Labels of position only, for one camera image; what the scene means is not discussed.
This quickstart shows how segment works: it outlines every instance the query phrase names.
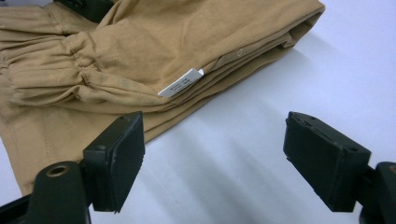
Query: white label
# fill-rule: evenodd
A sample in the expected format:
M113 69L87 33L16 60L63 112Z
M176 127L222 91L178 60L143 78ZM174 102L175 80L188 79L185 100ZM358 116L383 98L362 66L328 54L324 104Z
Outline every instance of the white label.
M190 86L196 80L204 75L204 70L197 71L195 68L190 69L186 74L170 84L168 87L158 93L159 96L172 97L176 93L182 91L184 88Z

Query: white table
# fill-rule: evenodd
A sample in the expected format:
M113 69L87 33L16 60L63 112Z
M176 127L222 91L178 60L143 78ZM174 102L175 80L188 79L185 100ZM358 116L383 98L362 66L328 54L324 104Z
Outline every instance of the white table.
M121 213L91 210L92 223L359 223L360 205L332 213L286 160L285 118L322 119L370 149L372 166L396 161L396 2L322 2L287 56L148 143ZM21 195L0 153L4 204Z

